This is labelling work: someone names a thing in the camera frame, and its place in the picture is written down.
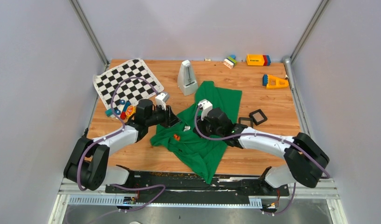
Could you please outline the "green garment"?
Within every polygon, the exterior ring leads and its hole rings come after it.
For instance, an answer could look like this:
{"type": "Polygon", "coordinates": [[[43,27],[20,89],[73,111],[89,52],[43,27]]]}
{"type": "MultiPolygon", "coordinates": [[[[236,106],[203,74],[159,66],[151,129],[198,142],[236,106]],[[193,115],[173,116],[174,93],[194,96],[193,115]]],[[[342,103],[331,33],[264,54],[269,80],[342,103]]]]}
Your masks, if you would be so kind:
{"type": "Polygon", "coordinates": [[[194,103],[177,115],[180,123],[170,128],[158,125],[150,143],[154,147],[167,148],[207,184],[210,184],[227,144],[218,136],[208,137],[205,134],[200,137],[193,130],[195,115],[201,114],[196,110],[197,105],[204,99],[211,102],[214,108],[220,108],[225,112],[232,122],[237,121],[242,91],[216,87],[213,81],[204,81],[194,95],[194,103]]]}

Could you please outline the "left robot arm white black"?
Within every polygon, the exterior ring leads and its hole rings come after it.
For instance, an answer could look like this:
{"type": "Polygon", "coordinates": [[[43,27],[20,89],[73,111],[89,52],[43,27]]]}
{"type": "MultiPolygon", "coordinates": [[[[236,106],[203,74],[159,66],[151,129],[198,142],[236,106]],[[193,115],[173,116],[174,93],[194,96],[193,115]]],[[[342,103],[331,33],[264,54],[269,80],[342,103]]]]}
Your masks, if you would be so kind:
{"type": "Polygon", "coordinates": [[[142,99],[135,107],[135,113],[124,126],[100,138],[81,136],[64,168],[64,178],[79,185],[80,190],[96,190],[101,185],[117,184],[125,193],[132,192],[135,180],[130,169],[120,165],[108,166],[109,157],[143,139],[149,127],[160,125],[173,127],[180,123],[169,105],[154,105],[149,99],[142,99]]]}

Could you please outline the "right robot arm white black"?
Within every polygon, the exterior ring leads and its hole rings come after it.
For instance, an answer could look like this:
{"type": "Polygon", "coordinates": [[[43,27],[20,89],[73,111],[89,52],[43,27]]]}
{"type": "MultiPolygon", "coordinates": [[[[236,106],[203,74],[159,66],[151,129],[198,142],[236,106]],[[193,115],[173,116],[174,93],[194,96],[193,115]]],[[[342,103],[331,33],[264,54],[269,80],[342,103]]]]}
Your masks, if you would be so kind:
{"type": "Polygon", "coordinates": [[[321,179],[328,179],[326,167],[330,161],[322,148],[306,133],[282,136],[258,131],[247,125],[233,123],[220,108],[208,112],[197,108],[194,132],[201,138],[222,141],[227,146],[259,150],[281,159],[286,164],[266,168],[259,189],[270,195],[288,183],[300,183],[315,188],[321,179]]]}

